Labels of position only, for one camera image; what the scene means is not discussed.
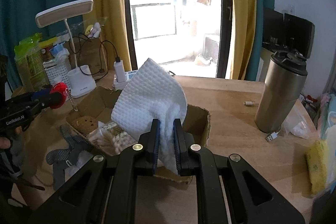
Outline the red round object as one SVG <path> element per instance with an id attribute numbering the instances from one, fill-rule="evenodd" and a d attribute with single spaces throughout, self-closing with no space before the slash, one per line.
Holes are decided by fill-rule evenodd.
<path id="1" fill-rule="evenodd" d="M 51 109 L 58 109 L 64 105 L 67 98 L 67 85 L 65 83 L 57 83 L 50 91 L 52 98 Z"/>

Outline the cotton swab bag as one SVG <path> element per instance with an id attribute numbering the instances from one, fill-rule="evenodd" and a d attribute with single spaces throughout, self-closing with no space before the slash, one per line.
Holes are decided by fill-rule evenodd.
<path id="1" fill-rule="evenodd" d="M 127 147 L 137 143 L 115 122 L 110 121 L 99 125 L 100 127 L 92 131 L 87 138 L 93 146 L 110 156 L 118 155 Z"/>

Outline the white paper towel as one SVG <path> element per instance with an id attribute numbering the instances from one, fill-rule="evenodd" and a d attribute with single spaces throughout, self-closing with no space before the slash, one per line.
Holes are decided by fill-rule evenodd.
<path id="1" fill-rule="evenodd" d="M 158 158 L 177 173 L 173 127 L 174 120 L 185 120 L 187 100 L 177 80 L 148 58 L 124 87 L 113 107 L 111 120 L 133 139 L 148 132 L 153 119 L 160 122 Z"/>

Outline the white perforated basket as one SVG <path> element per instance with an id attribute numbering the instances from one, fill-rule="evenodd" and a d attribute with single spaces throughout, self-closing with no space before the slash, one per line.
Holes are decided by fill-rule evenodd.
<path id="1" fill-rule="evenodd" d="M 50 60 L 44 62 L 43 67 L 51 85 L 55 85 L 57 79 L 62 79 L 61 82 L 65 83 L 69 89 L 71 88 L 67 76 L 68 72 L 71 70 L 71 65 L 68 59 L 59 64 L 57 64 L 55 60 Z"/>

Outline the green snack bag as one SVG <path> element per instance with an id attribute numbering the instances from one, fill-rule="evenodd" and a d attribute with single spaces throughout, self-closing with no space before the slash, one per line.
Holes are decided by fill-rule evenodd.
<path id="1" fill-rule="evenodd" d="M 42 33 L 35 33 L 14 47 L 17 70 L 27 92 L 40 91 L 49 84 L 39 46 L 41 40 Z"/>

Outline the brown cork sponge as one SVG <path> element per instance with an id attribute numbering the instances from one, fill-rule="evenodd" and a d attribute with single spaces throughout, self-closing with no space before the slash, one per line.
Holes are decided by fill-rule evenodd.
<path id="1" fill-rule="evenodd" d="M 98 128 L 97 119 L 91 116 L 79 117 L 71 122 L 74 129 L 86 136 Z"/>

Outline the cardboard box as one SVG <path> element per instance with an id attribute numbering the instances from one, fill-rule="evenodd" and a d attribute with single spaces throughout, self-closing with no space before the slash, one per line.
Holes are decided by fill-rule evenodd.
<path id="1" fill-rule="evenodd" d="M 91 116 L 99 123 L 106 124 L 111 121 L 111 113 L 120 91 L 113 91 L 104 87 L 97 87 L 90 92 L 81 102 L 77 104 L 76 110 L 71 110 L 66 117 L 66 122 L 72 127 L 71 122 L 79 117 Z M 183 122 L 183 130 L 191 133 L 197 144 L 206 146 L 210 134 L 210 113 L 206 109 L 198 106 L 187 106 L 187 114 Z M 74 132 L 87 139 L 76 129 Z"/>

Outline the yellow tissue pack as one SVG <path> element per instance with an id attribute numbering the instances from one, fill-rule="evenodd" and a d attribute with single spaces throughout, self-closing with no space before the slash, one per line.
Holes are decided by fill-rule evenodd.
<path id="1" fill-rule="evenodd" d="M 328 158 L 329 147 L 325 140 L 316 140 L 306 151 L 312 196 L 326 188 Z"/>

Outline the clear plastic bag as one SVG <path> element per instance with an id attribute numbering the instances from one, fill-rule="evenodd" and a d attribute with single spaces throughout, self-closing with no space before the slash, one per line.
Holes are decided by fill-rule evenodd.
<path id="1" fill-rule="evenodd" d="M 292 134 L 302 139 L 313 139 L 314 134 L 299 107 L 294 105 L 281 125 L 281 132 Z"/>

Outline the steel travel tumbler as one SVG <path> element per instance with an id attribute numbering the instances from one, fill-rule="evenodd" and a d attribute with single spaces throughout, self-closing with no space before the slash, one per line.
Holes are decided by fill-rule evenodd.
<path id="1" fill-rule="evenodd" d="M 255 123 L 264 133 L 278 132 L 303 89 L 306 58 L 298 52 L 271 55 Z"/>

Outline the black monitor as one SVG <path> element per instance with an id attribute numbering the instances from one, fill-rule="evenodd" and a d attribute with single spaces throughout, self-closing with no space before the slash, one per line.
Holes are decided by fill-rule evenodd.
<path id="1" fill-rule="evenodd" d="M 292 14 L 284 14 L 284 45 L 289 51 L 298 52 L 306 59 L 311 56 L 315 25 Z"/>

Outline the yellow curtain right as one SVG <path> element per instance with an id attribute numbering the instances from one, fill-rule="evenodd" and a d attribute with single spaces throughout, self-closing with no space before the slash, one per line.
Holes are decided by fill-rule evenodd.
<path id="1" fill-rule="evenodd" d="M 252 53 L 256 30 L 257 0 L 232 0 L 233 46 L 230 78 L 242 80 L 245 77 Z"/>

